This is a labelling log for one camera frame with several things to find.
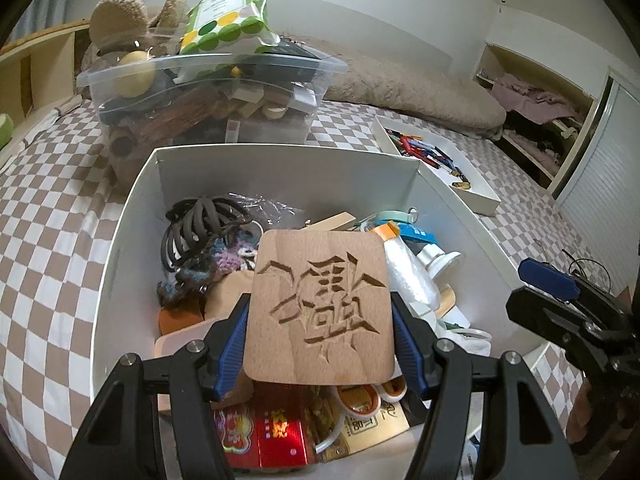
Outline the green dotted wipes pack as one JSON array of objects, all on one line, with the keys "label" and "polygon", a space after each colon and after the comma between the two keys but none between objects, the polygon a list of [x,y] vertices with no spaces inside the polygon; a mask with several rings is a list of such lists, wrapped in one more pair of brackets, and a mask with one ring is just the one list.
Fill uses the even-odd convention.
[{"label": "green dotted wipes pack", "polygon": [[253,54],[277,47],[268,23],[268,0],[201,0],[188,13],[179,53]]}]

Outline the wooden headboard shelf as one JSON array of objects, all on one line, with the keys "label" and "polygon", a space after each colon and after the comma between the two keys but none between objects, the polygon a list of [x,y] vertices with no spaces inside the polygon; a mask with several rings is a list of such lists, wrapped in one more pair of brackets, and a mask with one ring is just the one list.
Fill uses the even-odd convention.
[{"label": "wooden headboard shelf", "polygon": [[39,116],[70,99],[89,40],[89,22],[74,21],[34,32],[1,50],[1,110],[16,138]]}]

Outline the white cardboard shoe box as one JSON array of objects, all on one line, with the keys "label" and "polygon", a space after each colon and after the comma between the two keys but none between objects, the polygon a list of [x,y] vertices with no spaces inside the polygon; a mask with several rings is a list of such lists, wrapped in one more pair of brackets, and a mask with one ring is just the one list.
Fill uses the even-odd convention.
[{"label": "white cardboard shoe box", "polygon": [[272,144],[155,151],[132,186],[105,263],[91,350],[94,392],[106,389],[113,370],[126,377],[140,372],[152,353],[166,210],[182,198],[223,192],[264,196],[300,208],[311,220],[416,207],[421,228],[443,248],[464,253],[453,281],[459,308],[494,340],[499,382],[487,391],[477,477],[541,477],[546,452],[523,438],[533,432],[535,415],[553,414],[524,360],[539,339],[506,316],[510,293],[521,284],[515,266],[460,198],[400,156]]}]

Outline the avocado plush toy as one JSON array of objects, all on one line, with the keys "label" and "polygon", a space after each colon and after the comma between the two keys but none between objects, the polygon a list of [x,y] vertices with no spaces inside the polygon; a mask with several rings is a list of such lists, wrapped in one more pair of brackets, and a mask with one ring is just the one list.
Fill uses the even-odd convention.
[{"label": "avocado plush toy", "polygon": [[14,122],[9,114],[0,114],[0,148],[4,148],[12,139]]}]

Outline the beige knitted slipper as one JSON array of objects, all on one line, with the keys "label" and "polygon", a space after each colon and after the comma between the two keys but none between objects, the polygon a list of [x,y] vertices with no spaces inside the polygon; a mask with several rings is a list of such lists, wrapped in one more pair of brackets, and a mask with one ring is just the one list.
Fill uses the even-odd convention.
[{"label": "beige knitted slipper", "polygon": [[93,9],[89,37],[101,54],[131,51],[186,26],[188,0],[165,0],[149,14],[143,0],[100,0]]}]

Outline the black hair claw clip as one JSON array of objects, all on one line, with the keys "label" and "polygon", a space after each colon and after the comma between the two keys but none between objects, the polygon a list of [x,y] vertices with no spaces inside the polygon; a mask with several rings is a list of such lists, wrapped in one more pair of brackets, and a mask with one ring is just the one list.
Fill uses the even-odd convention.
[{"label": "black hair claw clip", "polygon": [[257,243],[264,229],[254,216],[230,197],[191,197],[178,200],[165,214],[169,222],[160,242],[160,262],[177,272],[214,248],[241,238]]}]

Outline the clear plastic storage bin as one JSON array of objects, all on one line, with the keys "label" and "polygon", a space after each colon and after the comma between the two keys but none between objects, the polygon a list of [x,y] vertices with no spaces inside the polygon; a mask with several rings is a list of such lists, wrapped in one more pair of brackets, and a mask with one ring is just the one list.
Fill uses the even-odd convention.
[{"label": "clear plastic storage bin", "polygon": [[118,184],[131,188],[157,148],[186,144],[302,144],[346,64],[295,46],[290,54],[152,58],[134,51],[80,73]]}]

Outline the red gift packet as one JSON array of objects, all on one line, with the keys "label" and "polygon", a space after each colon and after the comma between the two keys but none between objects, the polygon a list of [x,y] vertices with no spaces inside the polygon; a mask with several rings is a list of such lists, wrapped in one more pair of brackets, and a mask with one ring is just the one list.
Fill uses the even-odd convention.
[{"label": "red gift packet", "polygon": [[313,464],[307,400],[303,387],[259,384],[250,400],[213,411],[229,466],[270,472]]}]

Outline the beige fluffy blanket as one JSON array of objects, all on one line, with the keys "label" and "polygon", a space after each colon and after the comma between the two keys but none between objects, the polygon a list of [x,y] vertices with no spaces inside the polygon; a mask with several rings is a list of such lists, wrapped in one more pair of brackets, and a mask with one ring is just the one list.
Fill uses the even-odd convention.
[{"label": "beige fluffy blanket", "polygon": [[326,90],[330,101],[387,108],[471,138],[497,140],[501,136],[506,111],[471,79],[411,67],[314,37],[285,37],[346,63],[347,70],[335,75]]}]

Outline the carved wooden plaque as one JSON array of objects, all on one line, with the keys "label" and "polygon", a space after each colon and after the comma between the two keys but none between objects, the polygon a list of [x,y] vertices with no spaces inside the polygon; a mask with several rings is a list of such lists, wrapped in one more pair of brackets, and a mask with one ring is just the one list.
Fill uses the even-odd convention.
[{"label": "carved wooden plaque", "polygon": [[255,382],[285,385],[389,380],[394,336],[382,240],[370,232],[265,232],[243,368]]}]

